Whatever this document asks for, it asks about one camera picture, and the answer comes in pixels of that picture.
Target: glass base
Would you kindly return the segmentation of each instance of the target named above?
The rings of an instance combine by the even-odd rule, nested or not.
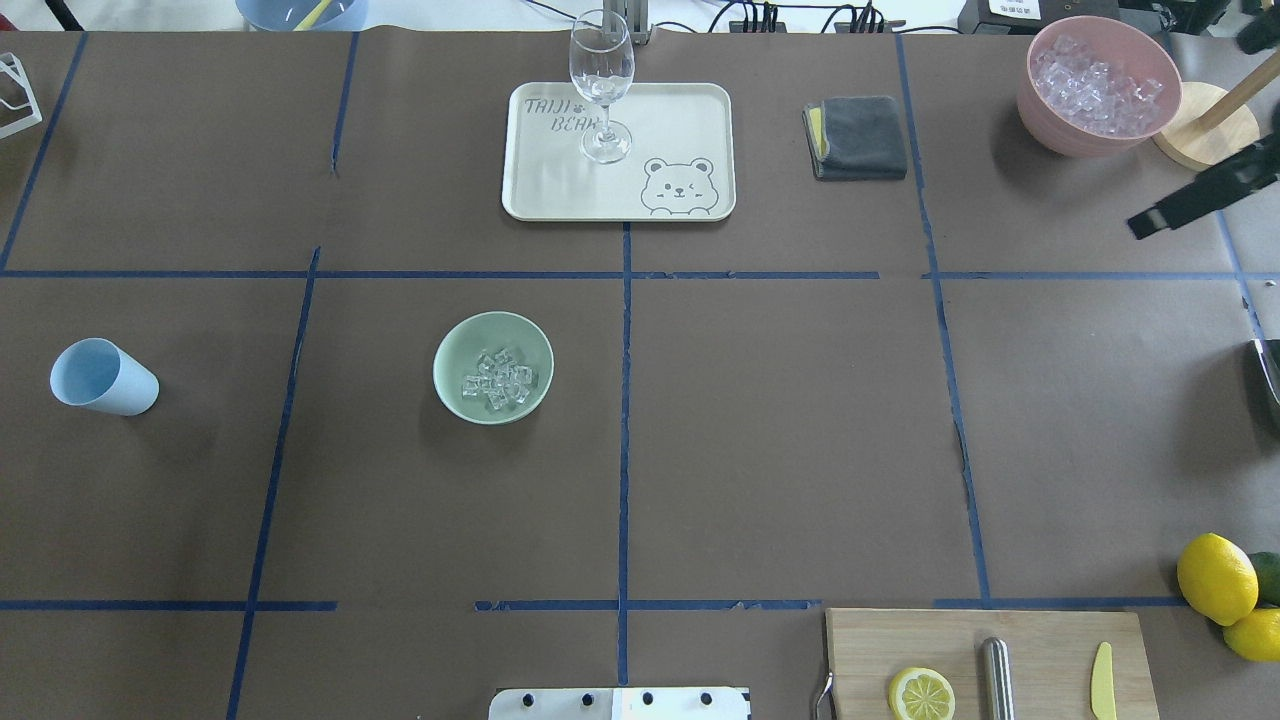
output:
[[[604,140],[604,132],[591,128],[582,133],[582,155],[589,159],[608,165],[617,163],[631,152],[631,131],[627,126],[613,120],[609,123],[612,138]]]

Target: green bowl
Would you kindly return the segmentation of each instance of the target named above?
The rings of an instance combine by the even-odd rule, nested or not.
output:
[[[508,404],[502,410],[492,410],[484,395],[463,397],[462,378],[477,373],[481,355],[503,347],[518,351],[518,363],[534,369],[534,384],[522,405]],[[431,364],[431,380],[440,402],[458,418],[479,425],[504,425],[538,407],[552,387],[554,372],[556,356],[541,328],[529,318],[494,310],[462,320],[444,336]]]

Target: cutting board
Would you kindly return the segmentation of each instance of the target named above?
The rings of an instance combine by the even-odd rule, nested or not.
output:
[[[1094,720],[1089,676],[1098,643],[1111,643],[1119,720],[1160,720],[1142,628],[1133,612],[828,609],[827,652],[836,716],[892,720],[888,683],[902,667],[942,673],[956,720],[989,717],[982,641],[1009,644],[1018,720]]]

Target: bear face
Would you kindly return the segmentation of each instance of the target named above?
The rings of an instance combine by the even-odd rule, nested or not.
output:
[[[668,164],[662,158],[645,161],[649,179],[640,192],[640,202],[650,215],[710,215],[719,202],[712,184],[712,161],[695,158],[689,164]]]

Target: wooden dowel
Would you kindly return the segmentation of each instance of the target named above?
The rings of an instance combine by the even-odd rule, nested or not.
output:
[[[1249,97],[1253,97],[1268,82],[1280,77],[1280,50],[1271,54],[1261,65],[1258,65],[1248,77],[1240,81],[1240,85],[1231,88],[1230,92],[1222,96],[1221,100],[1213,104],[1212,108],[1204,111],[1196,124],[1201,131],[1213,129],[1228,118],[1231,113],[1240,109]]]

